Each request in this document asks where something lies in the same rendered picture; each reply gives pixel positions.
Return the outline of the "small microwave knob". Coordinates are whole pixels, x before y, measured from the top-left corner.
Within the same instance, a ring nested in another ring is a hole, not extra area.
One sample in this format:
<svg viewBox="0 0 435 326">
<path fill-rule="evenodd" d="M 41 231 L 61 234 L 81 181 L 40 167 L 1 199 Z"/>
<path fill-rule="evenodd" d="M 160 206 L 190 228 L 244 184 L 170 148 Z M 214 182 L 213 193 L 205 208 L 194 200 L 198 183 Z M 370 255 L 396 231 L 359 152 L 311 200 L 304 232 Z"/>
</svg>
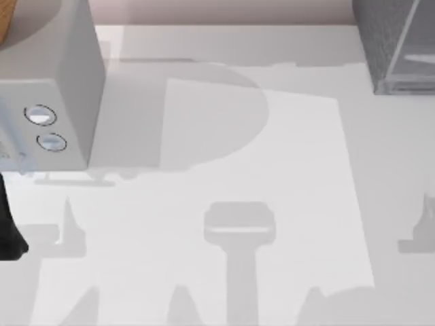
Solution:
<svg viewBox="0 0 435 326">
<path fill-rule="evenodd" d="M 42 149 L 51 152 L 61 152 L 67 148 L 66 139 L 56 133 L 38 135 L 36 142 Z"/>
</svg>

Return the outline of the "pale microwave oven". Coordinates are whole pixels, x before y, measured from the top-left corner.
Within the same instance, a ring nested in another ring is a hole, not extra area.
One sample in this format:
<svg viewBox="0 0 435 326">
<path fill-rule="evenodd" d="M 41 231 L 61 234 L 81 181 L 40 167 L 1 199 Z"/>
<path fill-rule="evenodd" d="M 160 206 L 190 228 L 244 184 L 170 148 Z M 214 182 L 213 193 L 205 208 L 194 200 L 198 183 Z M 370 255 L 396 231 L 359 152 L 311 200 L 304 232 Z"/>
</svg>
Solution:
<svg viewBox="0 0 435 326">
<path fill-rule="evenodd" d="M 0 45 L 0 172 L 85 170 L 105 77 L 89 0 L 18 0 Z M 57 121 L 30 123 L 24 108 L 38 104 Z M 36 137 L 48 133 L 67 148 L 42 149 Z"/>
</svg>

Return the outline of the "large microwave knob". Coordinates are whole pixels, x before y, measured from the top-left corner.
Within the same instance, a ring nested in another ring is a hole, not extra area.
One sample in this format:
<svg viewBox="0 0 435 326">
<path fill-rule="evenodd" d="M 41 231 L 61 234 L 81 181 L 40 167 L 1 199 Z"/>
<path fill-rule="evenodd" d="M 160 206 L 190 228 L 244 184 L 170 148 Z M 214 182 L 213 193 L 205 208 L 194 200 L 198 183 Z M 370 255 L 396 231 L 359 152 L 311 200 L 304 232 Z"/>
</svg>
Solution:
<svg viewBox="0 0 435 326">
<path fill-rule="evenodd" d="M 57 115 L 54 110 L 40 104 L 25 107 L 24 116 L 30 123 L 37 126 L 50 126 L 57 121 Z"/>
</svg>

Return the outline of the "grey cabinet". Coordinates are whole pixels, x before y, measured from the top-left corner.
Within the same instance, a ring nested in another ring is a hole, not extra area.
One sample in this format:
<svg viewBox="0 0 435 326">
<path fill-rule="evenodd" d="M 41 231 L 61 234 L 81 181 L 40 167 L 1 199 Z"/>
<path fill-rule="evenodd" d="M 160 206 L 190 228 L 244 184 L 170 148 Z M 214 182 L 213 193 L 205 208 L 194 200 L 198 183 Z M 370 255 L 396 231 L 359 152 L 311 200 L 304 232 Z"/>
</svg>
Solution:
<svg viewBox="0 0 435 326">
<path fill-rule="evenodd" d="M 435 0 L 352 0 L 376 95 L 435 96 Z"/>
</svg>

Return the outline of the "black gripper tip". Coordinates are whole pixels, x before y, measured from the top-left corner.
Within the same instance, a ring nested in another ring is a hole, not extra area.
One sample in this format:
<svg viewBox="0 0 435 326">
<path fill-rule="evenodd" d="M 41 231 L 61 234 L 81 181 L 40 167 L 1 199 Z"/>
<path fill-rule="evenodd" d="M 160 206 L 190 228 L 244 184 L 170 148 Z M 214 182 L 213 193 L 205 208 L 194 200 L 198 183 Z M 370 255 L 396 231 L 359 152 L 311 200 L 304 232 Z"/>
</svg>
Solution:
<svg viewBox="0 0 435 326">
<path fill-rule="evenodd" d="M 29 252 L 29 245 L 17 228 L 0 173 L 0 261 L 17 261 Z"/>
</svg>

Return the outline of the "wooden cupboard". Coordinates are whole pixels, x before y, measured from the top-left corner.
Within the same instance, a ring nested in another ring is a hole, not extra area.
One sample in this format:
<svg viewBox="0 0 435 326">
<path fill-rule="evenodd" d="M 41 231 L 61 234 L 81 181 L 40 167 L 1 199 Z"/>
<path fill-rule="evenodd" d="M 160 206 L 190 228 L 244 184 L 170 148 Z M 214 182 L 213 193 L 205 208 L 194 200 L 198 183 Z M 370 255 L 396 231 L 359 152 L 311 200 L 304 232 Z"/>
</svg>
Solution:
<svg viewBox="0 0 435 326">
<path fill-rule="evenodd" d="M 18 0 L 0 0 L 0 45 L 5 41 Z"/>
</svg>

